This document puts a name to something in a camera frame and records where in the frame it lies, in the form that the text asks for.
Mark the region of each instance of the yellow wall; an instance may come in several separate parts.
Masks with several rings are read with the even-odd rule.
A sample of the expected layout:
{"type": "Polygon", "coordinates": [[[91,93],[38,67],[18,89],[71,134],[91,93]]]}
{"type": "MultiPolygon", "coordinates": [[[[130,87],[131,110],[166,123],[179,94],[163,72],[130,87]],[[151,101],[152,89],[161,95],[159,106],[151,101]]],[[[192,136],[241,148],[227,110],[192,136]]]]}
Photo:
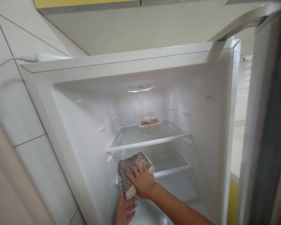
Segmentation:
{"type": "Polygon", "coordinates": [[[37,9],[133,1],[140,0],[34,0],[37,9]]]}
{"type": "Polygon", "coordinates": [[[238,189],[237,184],[230,181],[227,225],[235,225],[238,189]]]}

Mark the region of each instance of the person's left hand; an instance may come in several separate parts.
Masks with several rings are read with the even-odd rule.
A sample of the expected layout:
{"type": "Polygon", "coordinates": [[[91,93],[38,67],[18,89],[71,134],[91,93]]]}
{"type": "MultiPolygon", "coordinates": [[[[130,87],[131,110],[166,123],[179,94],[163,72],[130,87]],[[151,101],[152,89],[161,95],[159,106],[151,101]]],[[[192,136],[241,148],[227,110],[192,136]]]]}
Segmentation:
{"type": "Polygon", "coordinates": [[[137,198],[133,197],[129,200],[125,200],[122,191],[120,192],[119,203],[113,215],[112,225],[128,225],[135,215],[137,198]]]}

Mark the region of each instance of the patterned rag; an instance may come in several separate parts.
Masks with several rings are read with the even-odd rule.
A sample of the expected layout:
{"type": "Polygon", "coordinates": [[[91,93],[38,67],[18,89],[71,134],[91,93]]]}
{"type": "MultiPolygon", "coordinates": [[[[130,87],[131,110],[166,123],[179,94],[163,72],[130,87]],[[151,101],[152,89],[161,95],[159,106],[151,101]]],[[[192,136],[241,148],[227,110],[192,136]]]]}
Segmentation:
{"type": "Polygon", "coordinates": [[[136,189],[129,178],[126,176],[126,173],[129,172],[133,174],[130,166],[135,166],[135,164],[140,165],[142,169],[143,163],[147,166],[149,174],[151,174],[154,178],[154,166],[152,165],[149,158],[142,152],[137,153],[136,155],[132,156],[131,158],[120,160],[119,163],[119,185],[121,190],[124,192],[124,196],[126,200],[132,198],[136,194],[136,189]]]}

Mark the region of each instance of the shelf frame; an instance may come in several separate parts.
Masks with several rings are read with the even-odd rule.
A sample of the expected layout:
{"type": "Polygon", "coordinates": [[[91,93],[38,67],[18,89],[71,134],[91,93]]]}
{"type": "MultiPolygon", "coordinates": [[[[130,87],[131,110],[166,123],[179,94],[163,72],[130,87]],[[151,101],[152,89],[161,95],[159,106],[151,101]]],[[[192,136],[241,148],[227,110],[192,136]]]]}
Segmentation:
{"type": "Polygon", "coordinates": [[[181,130],[183,130],[185,132],[185,134],[170,136],[170,137],[166,137],[166,138],[160,138],[160,139],[156,139],[156,140],[152,140],[152,141],[139,142],[139,143],[122,145],[122,146],[117,146],[117,147],[110,147],[112,145],[113,141],[115,140],[116,136],[120,132],[121,128],[123,128],[123,127],[131,127],[131,126],[135,126],[135,125],[138,125],[138,124],[133,124],[133,125],[129,125],[129,126],[123,126],[123,127],[120,127],[118,129],[118,131],[116,132],[116,134],[114,135],[113,139],[111,140],[111,142],[109,143],[108,147],[106,148],[106,152],[107,153],[114,153],[116,151],[121,151],[121,150],[128,150],[128,149],[139,148],[139,147],[141,148],[141,147],[146,147],[146,146],[155,145],[155,144],[161,144],[161,143],[170,142],[170,141],[178,140],[180,138],[185,138],[185,137],[190,137],[191,136],[191,133],[187,132],[185,129],[183,129],[182,127],[178,126],[176,123],[174,123],[173,121],[171,121],[169,119],[163,119],[163,120],[160,120],[160,121],[164,121],[164,120],[170,121],[171,123],[173,123],[174,125],[179,127],[181,130]]]}
{"type": "MultiPolygon", "coordinates": [[[[178,149],[178,147],[172,142],[173,146],[176,148],[176,150],[182,155],[182,157],[184,158],[184,160],[187,162],[186,166],[181,166],[181,167],[177,167],[177,168],[173,168],[173,169],[168,169],[168,170],[163,170],[163,171],[159,171],[159,172],[155,172],[155,179],[159,178],[159,177],[165,177],[165,176],[169,176],[172,175],[174,173],[177,172],[181,172],[183,170],[192,168],[193,165],[187,160],[187,158],[184,156],[184,154],[178,149]]],[[[126,150],[123,151],[123,155],[122,155],[122,160],[124,159],[124,155],[125,155],[126,150]]],[[[115,181],[115,185],[119,185],[119,176],[118,174],[116,175],[116,181],[115,181]]]]}

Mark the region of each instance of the white cable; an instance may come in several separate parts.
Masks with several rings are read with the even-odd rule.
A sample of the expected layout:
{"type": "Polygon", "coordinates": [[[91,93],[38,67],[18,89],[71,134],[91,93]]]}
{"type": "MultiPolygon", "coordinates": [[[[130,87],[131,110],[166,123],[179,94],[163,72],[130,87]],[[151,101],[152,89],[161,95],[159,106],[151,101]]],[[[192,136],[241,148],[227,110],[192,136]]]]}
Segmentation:
{"type": "Polygon", "coordinates": [[[11,59],[6,60],[5,62],[1,63],[0,67],[3,66],[5,63],[7,63],[9,61],[12,61],[12,60],[22,60],[22,61],[29,62],[29,63],[36,62],[36,60],[34,58],[31,58],[31,57],[18,57],[18,58],[16,57],[16,58],[11,58],[11,59]]]}

